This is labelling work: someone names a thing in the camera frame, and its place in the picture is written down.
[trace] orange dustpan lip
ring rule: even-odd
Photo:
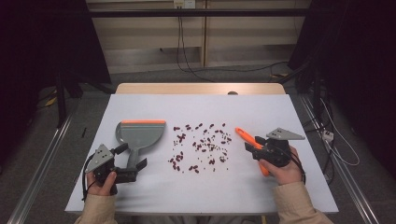
[[[124,119],[121,123],[165,123],[164,119]]]

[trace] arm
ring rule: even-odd
[[[298,157],[294,147],[290,147],[290,150]],[[302,182],[301,171],[294,162],[280,168],[265,160],[260,160],[260,163],[274,175],[279,184],[274,188],[274,197],[280,223],[332,223],[314,208]]]
[[[84,210],[75,224],[104,223],[117,224],[114,220],[116,196],[110,196],[110,189],[116,180],[117,174],[111,172],[105,184],[100,187],[95,182],[93,173],[87,174],[88,197],[85,201]]]

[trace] person's left hand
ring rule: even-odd
[[[88,186],[91,186],[88,189],[89,194],[98,195],[98,196],[110,196],[110,189],[114,185],[114,181],[116,180],[117,174],[116,172],[111,172],[103,186],[100,185],[97,181],[95,182],[95,175],[93,172],[87,173],[87,182]]]

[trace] sleeve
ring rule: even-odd
[[[114,220],[115,201],[116,196],[88,194],[81,217],[76,220],[75,224],[117,224]]]
[[[278,186],[274,196],[281,224],[332,223],[314,208],[303,182]]]

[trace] gray carpet floor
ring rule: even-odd
[[[235,66],[227,67],[227,69],[246,70],[261,67]],[[209,78],[214,82],[268,82],[270,79],[272,81],[276,80],[275,77],[270,78],[271,73],[287,72],[289,70],[284,65],[280,65],[274,66],[272,71],[270,69],[250,72],[208,70],[197,72],[196,75]],[[191,73],[179,70],[120,74],[112,75],[111,78],[113,84],[107,85],[111,88],[116,88],[122,82],[205,82]],[[68,110],[70,111],[74,106],[77,107],[77,110],[46,173],[25,223],[73,223],[77,218],[76,215],[66,213],[64,209],[109,100],[109,95],[101,93],[89,85],[81,84],[81,87],[84,90],[81,99],[66,99]],[[293,86],[293,81],[286,83],[284,87],[287,94],[290,95],[301,122],[305,123],[310,120],[300,96]],[[373,158],[364,141],[354,134],[347,118],[343,116],[343,111],[337,107],[336,100],[332,101],[332,110],[337,129],[356,149],[361,159],[360,165],[348,166],[350,173],[352,173],[373,207],[379,223],[394,223],[394,220],[396,220],[396,213],[394,212],[396,208],[396,181]],[[0,223],[7,223],[18,200],[34,175],[35,169],[38,167],[56,131],[57,116],[56,104],[37,109],[28,131],[24,136],[21,136],[21,143],[12,149],[14,153],[7,160],[3,167],[3,173],[0,175]],[[311,124],[305,127],[306,130],[312,128]],[[308,132],[306,136],[314,149],[320,166],[323,166],[326,161],[326,152],[318,134]],[[356,160],[347,144],[337,134],[335,139],[335,145],[345,160]],[[332,175],[331,166],[327,174]],[[340,212],[329,214],[329,218],[335,223],[364,223],[360,211],[337,172],[334,172],[330,189]],[[266,219],[267,223],[278,222],[277,215],[267,216]],[[117,215],[119,223],[129,223],[130,220],[130,217]]]

